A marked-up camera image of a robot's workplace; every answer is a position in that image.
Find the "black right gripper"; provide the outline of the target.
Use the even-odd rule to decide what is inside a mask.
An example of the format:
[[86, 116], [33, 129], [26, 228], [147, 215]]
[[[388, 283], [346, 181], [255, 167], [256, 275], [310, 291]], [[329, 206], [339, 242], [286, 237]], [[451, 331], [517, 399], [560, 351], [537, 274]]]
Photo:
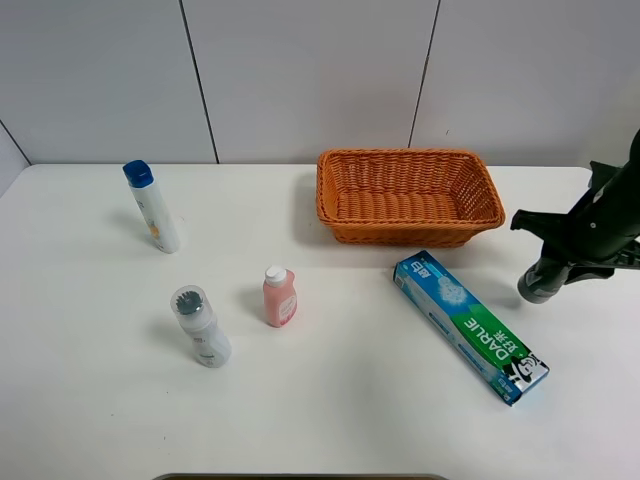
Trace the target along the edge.
[[519, 209], [510, 224], [541, 240], [562, 237], [572, 256], [583, 260], [569, 265], [565, 285], [639, 269], [639, 252], [621, 250], [639, 236], [639, 137], [623, 166], [592, 161], [590, 167], [589, 190], [567, 214]]

